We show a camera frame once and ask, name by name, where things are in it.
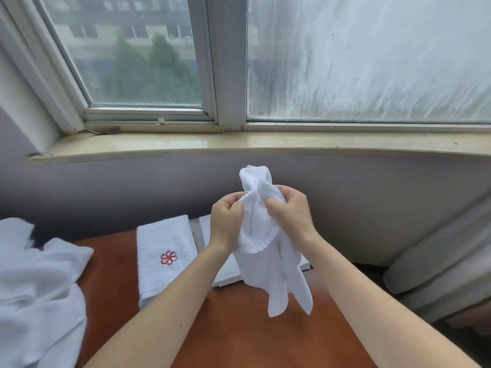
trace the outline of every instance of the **person's right arm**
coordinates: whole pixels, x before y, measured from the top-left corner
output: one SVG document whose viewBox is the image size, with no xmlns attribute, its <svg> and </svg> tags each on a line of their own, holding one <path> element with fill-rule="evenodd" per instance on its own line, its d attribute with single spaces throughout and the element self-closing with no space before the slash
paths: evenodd
<svg viewBox="0 0 491 368">
<path fill-rule="evenodd" d="M 478 367 L 427 322 L 379 288 L 317 233 L 305 195 L 278 186 L 287 204 L 268 212 L 319 273 L 356 336 L 379 368 Z"/>
</svg>

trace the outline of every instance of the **white towel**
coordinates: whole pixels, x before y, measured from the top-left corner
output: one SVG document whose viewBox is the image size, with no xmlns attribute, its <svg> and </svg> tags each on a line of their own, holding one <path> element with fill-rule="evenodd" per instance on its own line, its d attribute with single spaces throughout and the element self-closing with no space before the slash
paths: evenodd
<svg viewBox="0 0 491 368">
<path fill-rule="evenodd" d="M 74 367 L 86 325 L 75 282 L 93 250 L 57 238 L 31 248 L 32 228 L 0 221 L 0 366 Z"/>
<path fill-rule="evenodd" d="M 270 295 L 269 316 L 283 313 L 288 306 L 288 292 L 310 315 L 312 295 L 300 267 L 302 255 L 288 236 L 267 213 L 268 198 L 286 203 L 280 190 L 272 185 L 270 171 L 265 166 L 248 166 L 239 176 L 244 191 L 242 228 L 235 259 L 244 282 L 267 291 Z"/>
<path fill-rule="evenodd" d="M 140 309 L 172 283 L 198 255 L 186 215 L 139 226 L 137 248 Z"/>
<path fill-rule="evenodd" d="M 203 233 L 203 239 L 205 247 L 210 243 L 210 218 L 211 215 L 206 215 L 199 218 L 199 224 L 201 226 L 201 232 Z M 232 254 L 225 261 L 220 271 L 213 282 L 213 286 L 224 286 L 238 282 L 241 279 L 241 271 Z"/>
</svg>

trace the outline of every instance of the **gray wall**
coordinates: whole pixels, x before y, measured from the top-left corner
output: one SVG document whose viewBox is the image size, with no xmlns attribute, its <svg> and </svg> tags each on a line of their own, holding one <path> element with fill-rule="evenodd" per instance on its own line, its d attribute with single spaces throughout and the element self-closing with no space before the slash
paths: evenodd
<svg viewBox="0 0 491 368">
<path fill-rule="evenodd" d="M 388 264 L 491 186 L 491 162 L 374 156 L 190 156 L 35 166 L 34 148 L 0 109 L 0 215 L 44 238 L 77 240 L 163 218 L 208 214 L 267 165 L 309 197 L 319 232 L 350 260 Z"/>
</svg>

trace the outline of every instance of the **person's left hand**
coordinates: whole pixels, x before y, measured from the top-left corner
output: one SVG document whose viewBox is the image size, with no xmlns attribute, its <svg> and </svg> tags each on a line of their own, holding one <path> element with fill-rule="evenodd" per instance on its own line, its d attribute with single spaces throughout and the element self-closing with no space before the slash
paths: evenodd
<svg viewBox="0 0 491 368">
<path fill-rule="evenodd" d="M 223 246 L 230 253 L 233 252 L 241 231 L 244 207 L 238 200 L 246 193 L 236 192 L 213 204 L 209 246 Z"/>
</svg>

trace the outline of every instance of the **towel with red logo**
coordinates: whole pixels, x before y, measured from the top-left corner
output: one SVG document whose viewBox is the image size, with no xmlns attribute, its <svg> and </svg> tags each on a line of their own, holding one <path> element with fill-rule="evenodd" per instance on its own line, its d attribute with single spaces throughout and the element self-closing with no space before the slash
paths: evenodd
<svg viewBox="0 0 491 368">
<path fill-rule="evenodd" d="M 172 283 L 198 255 L 186 215 L 139 226 L 137 248 L 140 309 Z"/>
</svg>

